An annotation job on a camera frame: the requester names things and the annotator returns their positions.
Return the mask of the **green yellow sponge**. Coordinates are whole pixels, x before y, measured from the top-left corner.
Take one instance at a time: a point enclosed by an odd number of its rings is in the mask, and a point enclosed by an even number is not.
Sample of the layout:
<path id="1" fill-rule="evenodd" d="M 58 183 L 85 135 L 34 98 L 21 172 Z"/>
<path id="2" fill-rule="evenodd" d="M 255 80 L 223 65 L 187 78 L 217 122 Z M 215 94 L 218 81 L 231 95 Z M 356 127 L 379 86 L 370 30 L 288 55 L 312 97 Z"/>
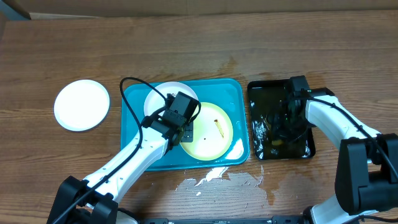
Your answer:
<path id="1" fill-rule="evenodd" d="M 281 146 L 281 145 L 284 144 L 284 142 L 283 142 L 283 140 L 278 139 L 278 140 L 272 141 L 271 144 L 272 144 L 273 146 Z"/>

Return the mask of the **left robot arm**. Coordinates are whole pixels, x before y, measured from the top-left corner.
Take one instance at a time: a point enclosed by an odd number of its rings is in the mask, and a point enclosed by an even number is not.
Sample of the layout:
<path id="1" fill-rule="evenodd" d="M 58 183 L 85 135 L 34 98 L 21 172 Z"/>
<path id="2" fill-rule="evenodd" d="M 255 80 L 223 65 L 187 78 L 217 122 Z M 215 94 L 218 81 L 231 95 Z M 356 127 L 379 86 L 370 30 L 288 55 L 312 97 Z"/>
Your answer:
<path id="1" fill-rule="evenodd" d="M 193 137 L 193 122 L 146 116 L 136 136 L 103 167 L 82 180 L 69 176 L 61 183 L 48 223 L 133 222 L 133 217 L 119 210 L 121 199 L 149 166 L 183 141 L 184 135 Z"/>

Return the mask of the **blue plastic tray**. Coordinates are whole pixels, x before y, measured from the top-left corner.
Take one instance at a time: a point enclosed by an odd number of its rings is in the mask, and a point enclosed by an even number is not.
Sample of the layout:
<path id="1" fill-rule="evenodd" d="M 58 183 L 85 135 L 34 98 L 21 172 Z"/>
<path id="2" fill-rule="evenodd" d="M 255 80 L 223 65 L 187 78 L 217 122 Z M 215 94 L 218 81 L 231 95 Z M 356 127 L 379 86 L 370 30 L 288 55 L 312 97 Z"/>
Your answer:
<path id="1" fill-rule="evenodd" d="M 213 103 L 223 109 L 233 125 L 233 141 L 224 155 L 213 161 L 200 161 L 189 156 L 181 145 L 173 147 L 165 156 L 154 162 L 146 171 L 196 169 L 242 164 L 250 155 L 248 126 L 246 122 L 243 90 L 232 78 L 181 81 L 188 85 L 199 101 Z M 124 94 L 139 121 L 144 118 L 144 102 L 151 89 L 145 84 L 133 84 Z M 137 124 L 122 100 L 121 149 L 137 134 Z"/>

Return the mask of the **yellow plate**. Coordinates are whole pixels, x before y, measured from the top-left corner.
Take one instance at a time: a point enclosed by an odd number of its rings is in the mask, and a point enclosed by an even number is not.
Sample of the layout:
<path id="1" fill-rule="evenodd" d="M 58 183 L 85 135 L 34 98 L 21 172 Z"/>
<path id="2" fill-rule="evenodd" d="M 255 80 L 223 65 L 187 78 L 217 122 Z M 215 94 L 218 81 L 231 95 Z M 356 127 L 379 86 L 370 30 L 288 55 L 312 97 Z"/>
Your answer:
<path id="1" fill-rule="evenodd" d="M 193 122 L 193 141 L 181 142 L 195 159 L 211 161 L 221 157 L 233 141 L 233 125 L 227 113 L 213 103 L 202 102 Z"/>

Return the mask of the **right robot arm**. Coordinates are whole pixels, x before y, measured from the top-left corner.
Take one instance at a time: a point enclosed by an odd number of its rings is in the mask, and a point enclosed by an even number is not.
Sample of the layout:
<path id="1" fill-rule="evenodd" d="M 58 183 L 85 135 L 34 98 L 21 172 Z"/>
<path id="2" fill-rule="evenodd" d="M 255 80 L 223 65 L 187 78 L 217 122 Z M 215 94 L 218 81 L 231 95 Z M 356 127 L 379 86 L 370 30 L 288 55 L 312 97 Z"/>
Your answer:
<path id="1" fill-rule="evenodd" d="M 335 193 L 303 212 L 303 223 L 359 223 L 397 207 L 397 135 L 381 134 L 346 110 L 327 88 L 291 91 L 272 107 L 271 133 L 284 142 L 312 125 L 339 150 Z"/>

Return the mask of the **black tray with water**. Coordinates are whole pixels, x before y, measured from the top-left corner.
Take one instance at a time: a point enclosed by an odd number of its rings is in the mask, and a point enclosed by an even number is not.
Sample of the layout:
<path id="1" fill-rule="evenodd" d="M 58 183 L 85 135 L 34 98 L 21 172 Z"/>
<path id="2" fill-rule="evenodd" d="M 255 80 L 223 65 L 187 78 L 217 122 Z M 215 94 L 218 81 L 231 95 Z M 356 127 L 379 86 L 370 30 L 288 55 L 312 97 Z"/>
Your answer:
<path id="1" fill-rule="evenodd" d="M 309 159 L 316 153 L 312 129 L 308 124 L 305 138 L 293 144 L 273 146 L 268 138 L 267 114 L 280 100 L 287 99 L 287 80 L 253 81 L 248 84 L 249 111 L 255 156 L 260 160 Z"/>

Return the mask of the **large white plate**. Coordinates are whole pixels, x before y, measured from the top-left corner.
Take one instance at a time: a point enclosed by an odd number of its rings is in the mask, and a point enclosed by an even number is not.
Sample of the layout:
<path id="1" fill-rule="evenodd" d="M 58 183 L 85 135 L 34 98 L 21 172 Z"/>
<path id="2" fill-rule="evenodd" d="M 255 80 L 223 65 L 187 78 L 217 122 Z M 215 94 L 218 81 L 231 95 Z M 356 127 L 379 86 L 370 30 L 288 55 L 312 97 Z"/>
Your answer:
<path id="1" fill-rule="evenodd" d="M 63 128 L 81 132 L 99 125 L 108 114 L 110 97 L 107 89 L 94 80 L 77 80 L 57 95 L 53 112 Z"/>

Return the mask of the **small white plate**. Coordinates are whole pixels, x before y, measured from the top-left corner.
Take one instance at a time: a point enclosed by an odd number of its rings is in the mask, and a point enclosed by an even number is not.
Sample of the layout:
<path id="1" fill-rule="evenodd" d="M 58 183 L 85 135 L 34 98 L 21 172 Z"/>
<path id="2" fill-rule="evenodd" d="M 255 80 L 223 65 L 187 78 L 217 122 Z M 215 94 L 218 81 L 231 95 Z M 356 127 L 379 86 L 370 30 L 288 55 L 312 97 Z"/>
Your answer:
<path id="1" fill-rule="evenodd" d="M 178 92 L 182 92 L 194 99 L 198 99 L 197 94 L 186 84 L 180 82 L 165 82 L 155 87 L 164 97 L 168 93 L 176 96 Z M 144 102 L 144 115 L 150 116 L 155 110 L 165 106 L 164 99 L 154 90 L 151 90 Z"/>

